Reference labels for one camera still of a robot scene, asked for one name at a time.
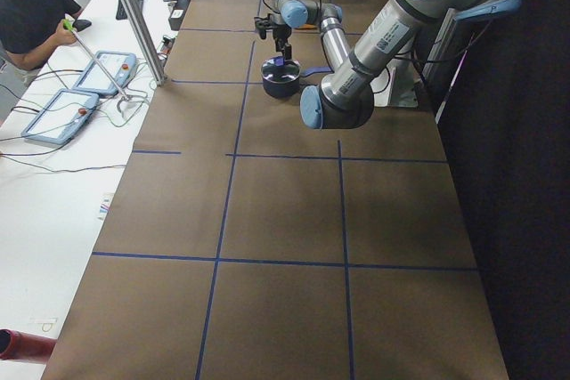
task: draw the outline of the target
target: man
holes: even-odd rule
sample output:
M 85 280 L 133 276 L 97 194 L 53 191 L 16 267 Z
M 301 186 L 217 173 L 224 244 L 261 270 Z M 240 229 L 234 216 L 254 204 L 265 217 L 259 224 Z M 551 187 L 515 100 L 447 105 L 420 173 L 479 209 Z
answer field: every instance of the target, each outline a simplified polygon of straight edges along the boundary
M 8 58 L 37 73 L 58 46 L 76 41 L 62 21 L 66 13 L 77 18 L 81 12 L 74 0 L 0 0 L 0 40 Z

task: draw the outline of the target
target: red cup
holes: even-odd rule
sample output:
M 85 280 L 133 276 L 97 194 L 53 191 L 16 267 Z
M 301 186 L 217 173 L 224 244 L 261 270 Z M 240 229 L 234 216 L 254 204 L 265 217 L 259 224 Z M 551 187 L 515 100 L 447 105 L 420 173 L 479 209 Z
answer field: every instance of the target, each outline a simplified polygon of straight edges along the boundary
M 46 364 L 56 341 L 54 338 L 0 329 L 0 360 Z

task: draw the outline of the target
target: robotic arm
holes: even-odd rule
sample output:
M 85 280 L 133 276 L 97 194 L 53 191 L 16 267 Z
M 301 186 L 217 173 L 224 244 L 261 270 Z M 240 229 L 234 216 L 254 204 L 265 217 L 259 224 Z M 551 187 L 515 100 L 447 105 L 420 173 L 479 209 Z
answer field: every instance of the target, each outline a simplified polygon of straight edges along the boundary
M 352 50 L 340 24 L 339 9 L 324 5 L 316 19 L 334 73 L 324 77 L 319 86 L 308 86 L 303 91 L 303 121 L 315 129 L 363 125 L 374 108 L 371 81 L 422 26 L 443 17 L 450 8 L 460 11 L 456 20 L 492 20 L 514 12 L 521 3 L 522 0 L 389 0 Z M 296 21 L 291 24 L 298 27 Z

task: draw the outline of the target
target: black fabric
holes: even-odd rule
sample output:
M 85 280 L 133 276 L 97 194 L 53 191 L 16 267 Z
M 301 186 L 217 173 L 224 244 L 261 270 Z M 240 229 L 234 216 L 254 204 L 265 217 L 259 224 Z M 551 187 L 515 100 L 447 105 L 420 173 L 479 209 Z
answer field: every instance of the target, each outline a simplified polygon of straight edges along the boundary
M 0 40 L 9 53 L 28 53 L 57 29 L 65 14 L 79 12 L 74 0 L 0 0 Z
M 440 120 L 510 380 L 570 379 L 568 5 L 495 21 Z

